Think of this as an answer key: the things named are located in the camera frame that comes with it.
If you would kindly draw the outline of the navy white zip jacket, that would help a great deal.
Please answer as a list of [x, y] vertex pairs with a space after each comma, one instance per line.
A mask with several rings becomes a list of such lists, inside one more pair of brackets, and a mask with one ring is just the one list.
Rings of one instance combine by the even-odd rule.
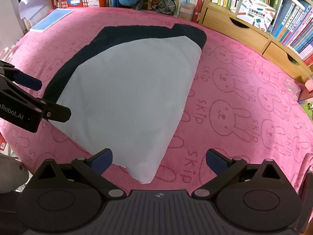
[[54, 126], [91, 154], [150, 183], [183, 116], [206, 44], [188, 24], [103, 28], [54, 75], [43, 98], [68, 107]]

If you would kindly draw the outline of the blue printed paper sheet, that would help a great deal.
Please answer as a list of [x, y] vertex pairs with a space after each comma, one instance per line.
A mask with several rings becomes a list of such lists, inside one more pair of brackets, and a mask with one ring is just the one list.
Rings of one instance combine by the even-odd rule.
[[44, 19], [39, 21], [35, 26], [33, 26], [30, 29], [30, 31], [44, 32], [52, 25], [54, 25], [56, 22], [68, 16], [72, 12], [74, 12], [73, 9], [55, 9], [50, 14], [48, 14]]

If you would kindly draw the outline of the white paper boxes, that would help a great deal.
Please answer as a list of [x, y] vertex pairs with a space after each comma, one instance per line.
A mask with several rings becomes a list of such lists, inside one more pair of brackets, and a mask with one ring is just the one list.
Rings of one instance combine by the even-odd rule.
[[51, 0], [21, 0], [19, 15], [27, 30], [30, 30], [52, 10]]

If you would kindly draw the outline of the pink wooden toy shelf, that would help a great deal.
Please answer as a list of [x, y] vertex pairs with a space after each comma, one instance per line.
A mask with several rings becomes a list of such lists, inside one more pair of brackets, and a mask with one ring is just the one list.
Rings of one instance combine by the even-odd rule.
[[305, 84], [299, 85], [301, 88], [298, 104], [303, 107], [306, 114], [312, 120], [312, 76], [306, 79]]

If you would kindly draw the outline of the black miniature bicycle model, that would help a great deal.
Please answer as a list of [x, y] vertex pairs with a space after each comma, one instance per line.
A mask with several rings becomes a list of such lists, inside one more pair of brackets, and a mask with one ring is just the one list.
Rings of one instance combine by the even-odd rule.
[[[145, 5], [148, 5], [149, 0], [139, 0], [133, 9], [140, 11]], [[164, 15], [173, 16], [177, 8], [177, 4], [174, 0], [157, 0], [157, 2], [151, 2], [151, 9], [156, 10], [158, 13]]]

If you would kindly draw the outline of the wooden drawer organizer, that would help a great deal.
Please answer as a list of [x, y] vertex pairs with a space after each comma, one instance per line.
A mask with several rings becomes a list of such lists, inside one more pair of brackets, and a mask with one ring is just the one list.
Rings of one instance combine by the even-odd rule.
[[312, 76], [312, 66], [306, 65], [294, 51], [211, 0], [204, 0], [198, 23], [245, 44], [300, 83]]

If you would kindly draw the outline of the row of slanted books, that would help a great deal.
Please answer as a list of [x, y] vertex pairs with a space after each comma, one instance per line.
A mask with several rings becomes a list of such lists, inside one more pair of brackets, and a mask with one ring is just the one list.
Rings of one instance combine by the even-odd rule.
[[240, 27], [268, 33], [312, 66], [312, 0], [211, 0]]

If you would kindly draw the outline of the translucent plastic cup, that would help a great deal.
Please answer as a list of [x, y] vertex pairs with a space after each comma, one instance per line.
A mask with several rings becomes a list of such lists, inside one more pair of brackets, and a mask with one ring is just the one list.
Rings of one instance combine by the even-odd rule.
[[192, 21], [195, 12], [195, 5], [192, 3], [182, 2], [179, 7], [178, 17], [188, 21]]

